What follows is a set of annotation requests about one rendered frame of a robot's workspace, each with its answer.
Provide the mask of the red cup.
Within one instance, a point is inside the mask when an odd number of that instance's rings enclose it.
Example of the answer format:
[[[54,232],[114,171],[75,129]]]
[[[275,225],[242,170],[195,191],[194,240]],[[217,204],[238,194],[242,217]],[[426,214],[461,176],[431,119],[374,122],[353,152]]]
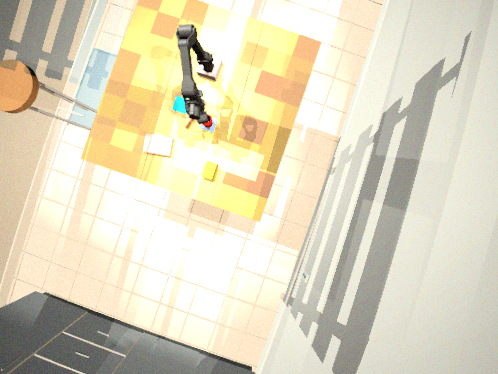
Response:
[[[212,126],[212,124],[213,124],[213,122],[212,122],[212,118],[211,118],[211,116],[210,116],[209,114],[207,114],[207,117],[208,117],[208,119],[210,119],[210,120],[208,120],[209,122],[207,122],[207,123],[202,123],[202,124],[203,124],[205,127],[211,127],[211,126]]]

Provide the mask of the yellow rectangular block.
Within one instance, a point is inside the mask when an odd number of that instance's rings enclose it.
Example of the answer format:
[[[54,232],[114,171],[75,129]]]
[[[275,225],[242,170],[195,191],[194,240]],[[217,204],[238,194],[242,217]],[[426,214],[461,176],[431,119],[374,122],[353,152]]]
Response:
[[[218,164],[207,161],[202,177],[213,180]]]

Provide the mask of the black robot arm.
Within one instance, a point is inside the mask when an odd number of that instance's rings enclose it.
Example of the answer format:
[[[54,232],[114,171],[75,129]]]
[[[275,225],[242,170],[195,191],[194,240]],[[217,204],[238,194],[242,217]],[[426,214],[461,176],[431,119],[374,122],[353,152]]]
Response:
[[[200,119],[201,98],[199,88],[193,76],[191,53],[196,53],[197,63],[203,65],[203,71],[212,72],[214,68],[213,53],[204,50],[197,39],[197,31],[193,24],[179,24],[176,30],[178,50],[180,54],[183,80],[181,93],[185,102],[186,115],[190,119]],[[186,98],[189,98],[187,100]]]

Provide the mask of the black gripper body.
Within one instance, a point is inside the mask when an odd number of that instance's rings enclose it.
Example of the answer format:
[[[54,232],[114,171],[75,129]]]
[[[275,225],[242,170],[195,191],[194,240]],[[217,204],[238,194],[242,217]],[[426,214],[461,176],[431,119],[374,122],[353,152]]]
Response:
[[[201,97],[203,98],[203,92],[201,90],[199,90],[199,95],[200,95],[200,98]],[[198,124],[208,122],[207,114],[205,114],[205,111],[203,111],[203,110],[205,110],[205,107],[204,107],[204,102],[202,101],[202,98],[201,98],[201,104],[199,105],[199,107],[200,107],[200,119],[197,119]]]

